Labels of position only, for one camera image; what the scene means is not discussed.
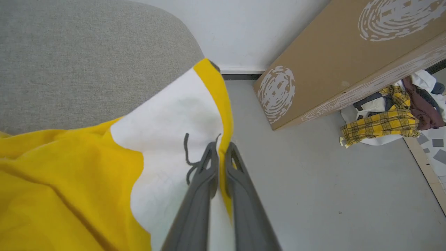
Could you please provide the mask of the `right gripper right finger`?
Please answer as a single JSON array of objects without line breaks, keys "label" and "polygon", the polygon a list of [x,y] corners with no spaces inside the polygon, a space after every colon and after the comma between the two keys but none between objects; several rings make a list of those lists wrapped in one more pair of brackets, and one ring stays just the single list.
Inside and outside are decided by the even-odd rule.
[{"label": "right gripper right finger", "polygon": [[232,200],[236,251],[281,251],[272,224],[261,203],[237,146],[225,154],[226,192]]}]

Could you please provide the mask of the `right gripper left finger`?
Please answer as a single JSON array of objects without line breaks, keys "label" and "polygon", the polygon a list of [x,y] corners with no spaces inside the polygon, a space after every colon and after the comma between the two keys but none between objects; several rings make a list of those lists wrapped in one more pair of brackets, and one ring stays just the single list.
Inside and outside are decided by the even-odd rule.
[{"label": "right gripper left finger", "polygon": [[219,157],[216,141],[210,142],[201,160],[190,162],[187,141],[185,159],[188,189],[164,240],[163,251],[206,251],[208,249],[210,206],[218,185]]}]

